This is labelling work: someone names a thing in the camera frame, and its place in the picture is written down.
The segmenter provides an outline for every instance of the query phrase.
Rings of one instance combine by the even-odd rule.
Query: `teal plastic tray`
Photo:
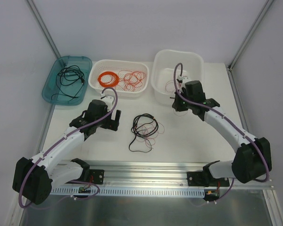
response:
[[[74,80],[77,79],[77,75],[69,75],[67,79],[62,77],[62,83],[60,83],[60,77],[58,77],[58,73],[66,67],[70,66],[78,66],[80,70],[84,73],[82,84],[82,80],[78,79],[73,83]],[[56,60],[53,64],[51,71],[47,77],[45,82],[42,97],[49,103],[54,105],[65,105],[65,106],[74,106],[79,105],[85,96],[85,92],[88,86],[88,77],[92,68],[92,61],[85,56],[63,56]]]

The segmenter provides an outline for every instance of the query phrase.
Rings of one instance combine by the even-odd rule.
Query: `metal frame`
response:
[[[52,49],[56,58],[60,58],[60,53],[56,47],[35,3],[33,0],[25,0],[33,13],[42,33],[44,34],[50,48]],[[243,108],[237,87],[235,85],[232,69],[239,60],[242,52],[247,47],[249,41],[251,40],[254,32],[257,30],[262,19],[266,13],[271,8],[275,0],[267,0],[261,9],[259,15],[257,16],[255,22],[251,26],[249,32],[244,38],[242,44],[240,45],[232,63],[228,67],[228,76],[230,84],[232,86],[232,91],[238,108],[240,120],[244,129],[248,131],[247,122],[243,113]],[[49,129],[50,121],[55,106],[51,105],[47,120],[43,129],[42,137],[39,142],[38,151],[42,150],[45,138]],[[106,162],[106,161],[89,161],[93,169],[103,169],[105,170],[105,186],[110,187],[151,187],[151,188],[187,188],[187,171],[200,171],[202,167],[207,163],[149,163],[149,162]],[[248,184],[242,184],[240,182],[235,182],[233,189],[255,189],[263,190],[266,204],[269,210],[272,223],[277,226],[283,225],[283,214],[278,204],[278,199],[274,190],[273,182],[270,180],[264,184],[252,181]],[[13,212],[10,225],[18,225],[20,222],[20,216],[22,209],[19,206],[15,207]]]
[[[238,59],[240,58],[241,54],[243,53],[243,51],[247,47],[247,45],[250,42],[251,38],[253,37],[255,31],[258,29],[259,25],[261,24],[261,21],[263,20],[263,18],[267,14],[267,12],[270,10],[270,8],[271,8],[271,6],[274,2],[275,2],[275,0],[266,0],[264,6],[262,7],[261,11],[259,12],[254,23],[250,27],[250,30],[248,31],[247,35],[245,36],[242,44],[240,45],[240,47],[238,49],[236,55],[234,56],[234,59],[230,63],[230,66],[229,66],[230,71],[232,71],[232,69],[235,67]]]
[[[85,196],[86,193],[80,193],[79,188],[83,185],[69,185],[56,188],[50,194],[57,195],[80,195]],[[181,198],[204,198],[204,189],[186,188],[148,188],[148,187],[108,187],[101,186],[97,195],[99,196],[135,196],[135,197],[181,197]],[[90,191],[90,195],[97,192],[97,188],[86,188]]]
[[[51,37],[51,35],[50,35],[46,25],[45,25],[45,23],[44,23],[44,21],[42,19],[42,16],[40,15],[40,12],[39,12],[38,8],[36,7],[36,4],[34,3],[33,0],[25,0],[25,1],[26,1],[27,5],[28,5],[29,9],[33,13],[33,16],[35,17],[35,19],[36,19],[36,21],[37,21],[37,23],[38,23],[42,33],[44,34],[44,36],[45,36],[45,38],[46,38],[46,40],[47,40],[47,42],[48,42],[52,52],[54,53],[54,55],[56,56],[57,59],[60,58],[61,55],[60,55],[60,53],[58,51],[58,48],[57,48],[56,44],[54,43],[54,41],[53,41],[53,39],[52,39],[52,37]]]

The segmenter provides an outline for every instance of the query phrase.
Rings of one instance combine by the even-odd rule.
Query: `glass panel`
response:
[[[57,203],[50,195],[38,208]],[[217,204],[202,199],[96,196],[65,198],[47,210],[28,208],[21,226],[272,226],[262,191],[232,190]]]

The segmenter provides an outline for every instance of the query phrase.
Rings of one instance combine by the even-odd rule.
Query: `white wall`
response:
[[[62,55],[153,61],[171,48],[229,64],[266,0],[35,0]]]
[[[24,0],[0,1],[0,226],[16,162],[36,152],[49,104],[42,87],[55,57]]]
[[[271,176],[283,209],[283,0],[275,1],[233,74],[251,131],[271,143]]]

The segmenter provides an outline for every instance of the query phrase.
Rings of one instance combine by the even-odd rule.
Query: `mesh basket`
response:
[[[148,85],[149,68],[145,64],[120,60],[100,60],[94,64],[88,80],[89,85],[99,93],[101,93],[104,87],[100,85],[98,77],[100,74],[107,71],[114,72],[119,76],[120,82],[113,88],[117,91],[117,94],[120,97],[139,97]],[[122,79],[127,73],[136,71],[144,73],[144,78],[137,87],[126,87]],[[109,77],[108,75],[105,75],[101,78],[102,82],[109,82],[110,80],[111,77]]]

